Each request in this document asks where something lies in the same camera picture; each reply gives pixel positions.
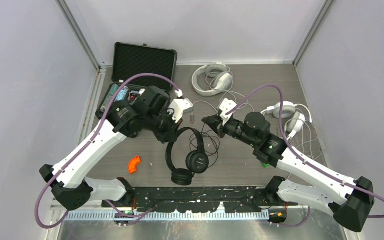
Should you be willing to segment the black wired headphones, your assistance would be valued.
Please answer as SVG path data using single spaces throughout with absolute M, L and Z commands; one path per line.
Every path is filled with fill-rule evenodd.
M 207 132 L 200 132 L 193 127 L 180 128 L 176 136 L 179 137 L 186 131 L 192 131 L 197 143 L 196 150 L 191 150 L 185 158 L 186 168 L 176 168 L 173 164 L 172 151 L 175 142 L 170 142 L 165 150 L 165 162 L 171 171 L 171 181 L 179 186 L 191 185 L 195 174 L 202 174 L 208 168 L 212 167 L 212 165 L 210 165 L 209 155 L 205 149 L 204 137 L 208 137 L 214 143 L 215 152 L 210 153 L 211 156 L 218 154 L 220 148 L 220 144 L 217 144 L 215 141 L 215 136 L 211 136 Z

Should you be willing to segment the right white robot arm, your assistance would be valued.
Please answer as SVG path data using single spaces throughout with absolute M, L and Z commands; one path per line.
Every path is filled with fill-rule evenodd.
M 202 119 L 220 138 L 230 136 L 253 148 L 253 155 L 274 168 L 287 171 L 307 183 L 300 185 L 274 176 L 266 186 L 265 198 L 271 205 L 293 202 L 322 211 L 342 227 L 360 233 L 369 218 L 375 200 L 369 193 L 373 183 L 337 173 L 308 158 L 295 147 L 289 148 L 283 138 L 270 132 L 271 124 L 257 112 L 244 121 L 224 120 L 219 114 Z

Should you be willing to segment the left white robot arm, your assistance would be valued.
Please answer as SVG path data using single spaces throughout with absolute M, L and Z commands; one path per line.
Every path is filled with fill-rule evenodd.
M 163 144 L 175 142 L 184 112 L 192 108 L 189 99 L 180 96 L 171 100 L 165 91 L 150 86 L 133 101 L 109 104 L 107 115 L 72 153 L 55 165 L 45 164 L 39 172 L 50 184 L 54 198 L 68 211 L 89 201 L 108 200 L 128 207 L 134 197 L 124 178 L 93 179 L 88 173 L 110 150 L 142 130 L 153 132 Z

